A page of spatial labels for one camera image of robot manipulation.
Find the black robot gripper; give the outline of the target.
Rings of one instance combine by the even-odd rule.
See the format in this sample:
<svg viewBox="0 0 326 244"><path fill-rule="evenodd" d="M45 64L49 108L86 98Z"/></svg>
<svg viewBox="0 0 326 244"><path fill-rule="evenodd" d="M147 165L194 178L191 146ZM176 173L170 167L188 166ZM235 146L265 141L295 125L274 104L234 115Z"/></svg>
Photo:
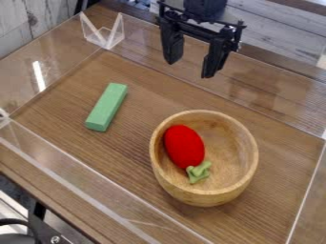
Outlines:
<svg viewBox="0 0 326 244"><path fill-rule="evenodd" d="M172 65L183 55L183 34L208 42L202 78L219 71L238 51L245 21L227 10L229 0L158 0L163 56Z"/></svg>

